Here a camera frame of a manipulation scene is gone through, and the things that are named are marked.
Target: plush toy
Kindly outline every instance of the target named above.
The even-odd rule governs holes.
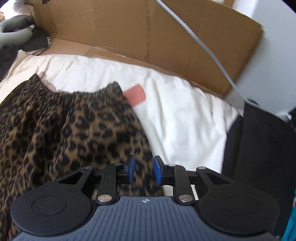
[[[29,20],[30,16],[17,15],[0,22],[0,49],[21,46],[28,42],[33,36],[32,30],[35,26],[30,25],[27,28],[22,28],[29,23]]]
[[[2,22],[3,20],[5,20],[5,16],[4,13],[0,11],[0,22]]]
[[[15,0],[15,2],[12,5],[13,11],[16,12],[16,13],[20,13],[20,11],[22,10],[24,4],[25,4],[24,0]]]

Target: cardboard box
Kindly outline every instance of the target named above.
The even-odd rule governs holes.
[[[233,3],[234,3],[234,0],[212,0],[212,1],[223,3],[224,5],[226,5],[228,7],[232,7]]]
[[[48,49],[46,49],[44,52],[42,52],[40,55],[48,55],[48,54],[73,54],[73,55],[86,56],[86,57],[90,57],[90,58],[103,58],[103,59],[108,59],[108,60],[115,60],[115,61],[126,63],[126,64],[134,64],[134,65],[143,66],[146,68],[154,69],[154,70],[164,73],[164,74],[174,75],[174,76],[179,76],[181,78],[184,78],[183,76],[176,74],[172,71],[169,71],[167,69],[163,69],[159,66],[149,64],[144,61],[129,58],[129,57],[123,56],[121,54],[116,54],[116,53],[107,51],[105,49],[99,48],[99,47],[94,47],[91,45],[81,44],[81,43],[77,43],[77,42],[72,42],[72,41],[68,41],[68,40],[64,40],[64,39],[52,38],[52,45]],[[206,91],[211,94],[222,97],[221,95],[218,95],[217,93],[211,91],[210,89],[207,89],[207,88],[205,88],[205,87],[203,87],[191,80],[188,80],[188,82],[192,86],[199,87],[203,91]]]
[[[155,0],[27,3],[38,12],[42,27],[58,39],[158,66],[220,96],[231,89],[213,59]],[[261,39],[261,25],[211,0],[164,3],[214,52],[229,76],[237,80]]]

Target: black fabric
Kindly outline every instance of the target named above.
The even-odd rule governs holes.
[[[17,57],[17,48],[0,49],[0,82],[2,82],[5,74],[10,69],[15,58]]]
[[[241,141],[243,117],[240,115],[232,124],[227,134],[227,141],[224,151],[224,162],[222,165],[222,174],[227,177],[233,177],[237,163],[239,145]]]
[[[276,116],[246,104],[226,147],[222,173],[273,196],[280,206],[273,234],[282,235],[295,197],[296,133]]]
[[[20,46],[20,49],[24,50],[25,52],[29,52],[48,46],[47,37],[43,33],[42,28],[35,26],[32,32],[32,38],[28,42]]]

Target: metal screw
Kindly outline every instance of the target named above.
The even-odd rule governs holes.
[[[179,200],[180,200],[181,202],[184,202],[184,203],[186,203],[186,202],[191,202],[191,201],[193,200],[193,197],[190,196],[190,195],[185,194],[185,195],[181,195],[181,196],[179,196]]]
[[[111,197],[110,195],[106,195],[106,194],[104,194],[104,195],[100,195],[100,196],[98,196],[98,200],[99,200],[100,202],[109,202],[109,201],[112,200],[112,197]]]

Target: white bedsheet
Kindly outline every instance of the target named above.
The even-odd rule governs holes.
[[[141,66],[74,55],[25,56],[0,85],[0,102],[34,73],[45,72],[57,90],[93,92],[117,81],[125,91],[140,84],[147,96],[134,107],[154,155],[187,170],[221,172],[227,131],[238,111],[176,76]]]

